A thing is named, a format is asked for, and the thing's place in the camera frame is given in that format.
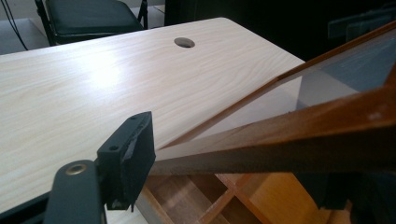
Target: screw hole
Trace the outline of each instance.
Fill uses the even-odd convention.
[[[73,166],[70,166],[66,170],[67,175],[78,175],[84,172],[87,169],[87,165],[85,164],[76,164]]]
[[[117,147],[117,146],[112,146],[112,147],[109,148],[110,151],[115,151],[117,149],[119,149],[119,147]]]

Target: light wood grain tabletop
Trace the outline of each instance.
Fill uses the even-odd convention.
[[[302,62],[223,18],[0,56],[0,212],[134,114],[152,111],[158,149]]]

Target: chair leg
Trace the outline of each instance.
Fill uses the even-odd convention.
[[[56,43],[55,43],[55,40],[54,40],[54,37],[53,37],[52,30],[50,29],[50,22],[49,22],[49,19],[47,17],[46,9],[44,9],[43,1],[42,0],[35,0],[35,5],[37,6],[37,14],[40,16],[41,22],[43,23],[44,30],[46,32],[47,39],[49,41],[49,45],[50,46],[55,46]]]
[[[142,0],[142,4],[140,5],[140,10],[139,10],[139,15],[137,16],[137,20],[139,22],[142,21],[143,18],[143,27],[145,30],[149,28],[149,22],[148,22],[148,1],[147,0]]]

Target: wooden frame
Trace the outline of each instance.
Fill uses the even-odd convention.
[[[274,220],[265,215],[265,211],[262,211],[268,207],[259,207],[251,200],[251,197],[247,196],[247,191],[243,190],[244,186],[251,187],[253,179],[265,180],[268,178],[268,174],[219,174],[395,171],[395,64],[385,84],[380,88],[191,141],[199,133],[237,109],[277,86],[297,78],[301,75],[299,72],[393,31],[395,28],[396,22],[392,22],[291,69],[274,78],[269,84],[242,101],[217,114],[213,119],[179,137],[164,149],[157,151],[157,160],[150,173],[153,176],[148,179],[147,186],[137,202],[139,210],[142,214],[146,214],[145,217],[153,218],[152,215],[156,214],[157,220],[178,223],[178,220],[169,216],[167,208],[158,202],[159,191],[155,188],[160,188],[169,179],[184,178],[169,175],[188,175],[190,179],[194,179],[194,175],[197,174],[217,174],[216,178],[222,182],[226,189],[218,194],[218,198],[201,215],[198,215],[198,218],[195,218],[196,223],[221,222],[220,212],[233,197],[236,197],[251,212],[256,221],[274,223]],[[207,182],[215,183],[213,180],[207,180]],[[283,182],[284,185],[291,183],[284,180]],[[263,184],[260,187],[259,184],[256,188],[265,187]],[[299,186],[292,184],[290,188],[299,188]],[[301,189],[295,189],[295,191],[303,192]],[[348,223],[348,211],[319,212],[321,214],[318,216],[325,219],[324,221],[320,219],[321,223]]]

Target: white wall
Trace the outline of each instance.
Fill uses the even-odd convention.
[[[35,0],[7,0],[14,19],[33,18],[39,19],[36,13]],[[140,0],[121,0],[125,2],[128,7],[140,7]],[[164,5],[165,0],[148,0],[150,6]],[[6,12],[3,6],[0,5],[0,21],[6,20]]]

